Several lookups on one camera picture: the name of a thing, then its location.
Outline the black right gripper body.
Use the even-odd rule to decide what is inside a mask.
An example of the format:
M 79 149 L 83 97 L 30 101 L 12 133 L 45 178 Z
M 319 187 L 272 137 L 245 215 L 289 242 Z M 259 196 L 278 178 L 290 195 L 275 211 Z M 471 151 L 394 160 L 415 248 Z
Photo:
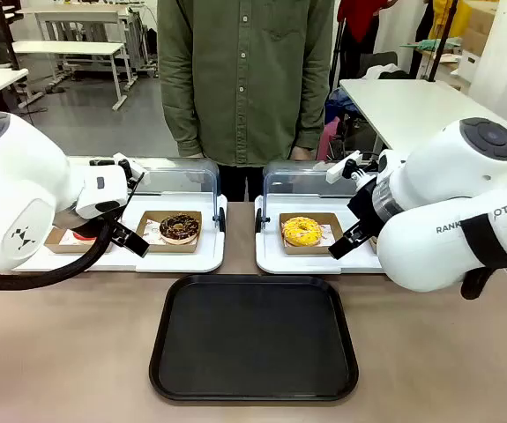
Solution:
M 384 227 L 384 221 L 378 216 L 372 200 L 376 185 L 376 179 L 371 179 L 357 190 L 347 205 L 357 218 L 357 222 L 352 226 L 355 232 L 379 233 Z

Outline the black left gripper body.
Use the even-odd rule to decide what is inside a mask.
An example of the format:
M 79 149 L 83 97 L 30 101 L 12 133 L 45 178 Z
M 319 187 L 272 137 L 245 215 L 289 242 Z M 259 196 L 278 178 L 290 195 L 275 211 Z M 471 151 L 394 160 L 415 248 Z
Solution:
M 72 207 L 56 214 L 56 226 L 61 229 L 70 229 L 76 234 L 86 238 L 98 238 L 102 228 L 108 226 L 109 239 L 114 239 L 116 222 L 123 214 L 123 207 L 107 211 L 95 218 L 85 219 L 78 215 Z

